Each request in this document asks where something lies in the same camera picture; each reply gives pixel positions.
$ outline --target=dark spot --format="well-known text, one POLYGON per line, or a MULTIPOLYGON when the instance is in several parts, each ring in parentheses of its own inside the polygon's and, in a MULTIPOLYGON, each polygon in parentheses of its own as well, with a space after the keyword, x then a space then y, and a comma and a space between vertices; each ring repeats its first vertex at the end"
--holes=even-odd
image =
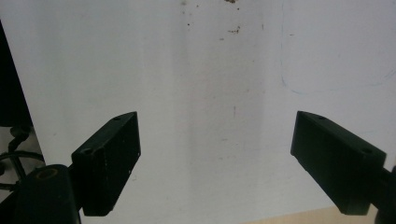
POLYGON ((241 27, 240 26, 238 26, 237 28, 236 28, 236 30, 232 30, 232 31, 228 31, 229 33, 232 33, 232 34, 239 34, 239 30, 241 29, 241 27))

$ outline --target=white backdrop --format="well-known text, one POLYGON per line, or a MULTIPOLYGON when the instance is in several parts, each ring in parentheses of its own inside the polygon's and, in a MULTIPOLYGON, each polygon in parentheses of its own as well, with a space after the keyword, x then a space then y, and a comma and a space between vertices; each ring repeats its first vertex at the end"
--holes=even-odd
POLYGON ((47 163, 137 111, 142 157, 107 217, 239 223, 330 206, 290 155, 297 110, 389 156, 395 1, 0 0, 47 163))

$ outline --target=wire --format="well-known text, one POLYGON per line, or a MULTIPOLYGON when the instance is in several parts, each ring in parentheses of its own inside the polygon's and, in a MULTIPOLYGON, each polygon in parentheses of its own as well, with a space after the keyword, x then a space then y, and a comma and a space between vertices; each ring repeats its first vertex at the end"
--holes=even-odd
POLYGON ((12 190, 14 190, 15 189, 15 185, 13 185, 13 184, 2 184, 2 183, 0 183, 0 189, 5 189, 5 190, 9 190, 9 191, 12 191, 12 190))
MULTIPOLYGON (((11 135, 15 138, 8 144, 8 152, 14 152, 18 146, 29 137, 29 126, 14 126, 10 129, 11 135)), ((14 166, 19 180, 26 177, 26 172, 23 169, 22 163, 19 158, 11 157, 11 163, 14 166)))
POLYGON ((40 155, 35 152, 28 152, 28 151, 14 151, 14 152, 5 152, 0 155, 0 161, 10 158, 31 158, 38 161, 44 161, 43 155, 40 155))

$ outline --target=black object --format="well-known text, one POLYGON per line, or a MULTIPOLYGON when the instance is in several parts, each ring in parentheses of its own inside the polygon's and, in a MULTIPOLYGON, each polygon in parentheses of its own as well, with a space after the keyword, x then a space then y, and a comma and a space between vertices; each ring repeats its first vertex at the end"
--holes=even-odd
POLYGON ((105 216, 113 209, 139 156, 136 113, 111 119, 73 152, 73 174, 84 192, 86 216, 105 216))
POLYGON ((44 161, 44 158, 42 155, 34 152, 27 152, 23 150, 16 151, 20 143, 22 143, 29 137, 30 127, 15 126, 10 129, 10 132, 12 136, 14 136, 14 139, 12 139, 8 144, 8 152, 2 153, 0 155, 0 175, 3 175, 5 171, 5 166, 3 163, 1 163, 1 161, 5 159, 10 159, 19 180, 15 184, 0 183, 0 189, 7 189, 9 191, 13 191, 14 189, 18 188, 19 183, 26 177, 26 173, 23 169, 20 158, 30 158, 39 161, 44 161))
POLYGON ((383 168, 386 153, 322 116, 297 113, 291 155, 346 215, 366 215, 376 223, 396 223, 396 169, 383 168))
POLYGON ((1 21, 0 59, 0 126, 32 126, 32 120, 1 21))
POLYGON ((68 173, 64 165, 30 173, 21 185, 13 223, 80 223, 68 173))
POLYGON ((81 207, 86 216, 105 216, 139 157, 137 114, 115 117, 72 154, 69 168, 46 166, 22 180, 0 203, 0 222, 76 224, 81 207))

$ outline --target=screw hole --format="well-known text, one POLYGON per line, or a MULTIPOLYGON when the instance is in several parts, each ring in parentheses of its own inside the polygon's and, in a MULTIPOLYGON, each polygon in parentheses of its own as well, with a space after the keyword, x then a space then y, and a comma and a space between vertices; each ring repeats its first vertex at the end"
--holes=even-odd
POLYGON ((38 174, 35 175, 35 178, 39 180, 46 180, 56 176, 57 174, 58 174, 57 169, 50 168, 40 171, 38 174))

